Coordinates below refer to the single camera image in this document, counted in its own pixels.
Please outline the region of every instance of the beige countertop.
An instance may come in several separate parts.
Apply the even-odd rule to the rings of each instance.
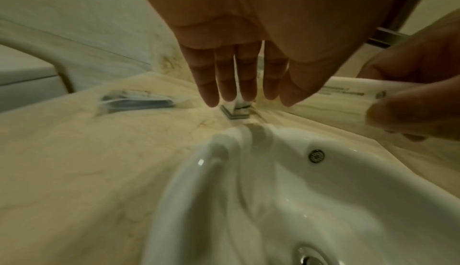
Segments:
[[[114,89],[197,100],[187,109],[97,116],[99,99]],[[460,196],[460,172],[435,158],[282,112],[231,121],[205,107],[192,83],[148,72],[0,115],[0,264],[138,264],[150,216],[181,161],[213,134],[260,123],[400,159]]]

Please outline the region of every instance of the white sink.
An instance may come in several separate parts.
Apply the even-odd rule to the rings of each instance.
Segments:
[[[293,265],[303,256],[323,265],[459,264],[460,201],[336,140],[244,126],[183,164],[141,264]]]

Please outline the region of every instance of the fingernail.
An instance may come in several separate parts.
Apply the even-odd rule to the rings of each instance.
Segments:
[[[366,113],[366,124],[370,126],[390,127],[396,123],[396,116],[384,104],[373,104]]]

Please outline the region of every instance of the marble countertop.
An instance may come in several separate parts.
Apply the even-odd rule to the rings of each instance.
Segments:
[[[193,108],[97,115],[99,99],[116,89],[196,101]],[[213,134],[263,123],[402,161],[460,196],[460,172],[418,154],[282,112],[228,120],[201,103],[192,83],[148,72],[0,115],[0,264],[138,264],[152,212],[181,161]]]

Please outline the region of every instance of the palm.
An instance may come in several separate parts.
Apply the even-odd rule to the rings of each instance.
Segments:
[[[388,2],[149,1],[174,32],[210,106],[219,103],[219,90],[227,101],[236,96],[234,57],[243,98],[255,98],[257,57],[263,40],[265,96],[274,99],[280,94],[283,103],[292,105],[311,95],[359,47],[378,23],[378,6]]]

